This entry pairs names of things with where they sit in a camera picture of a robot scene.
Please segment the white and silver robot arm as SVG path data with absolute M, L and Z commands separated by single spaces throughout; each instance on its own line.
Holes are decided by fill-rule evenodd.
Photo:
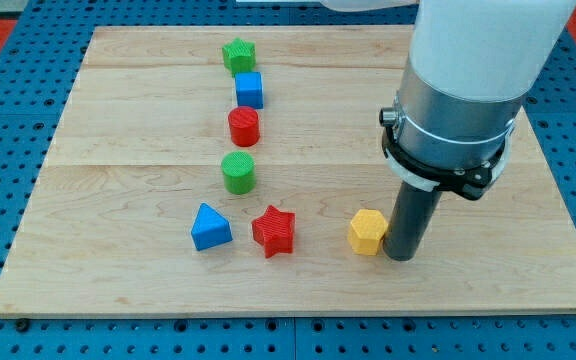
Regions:
M 575 0 L 423 0 L 392 107 L 392 170 L 426 192 L 477 200 L 503 172 L 514 119 Z

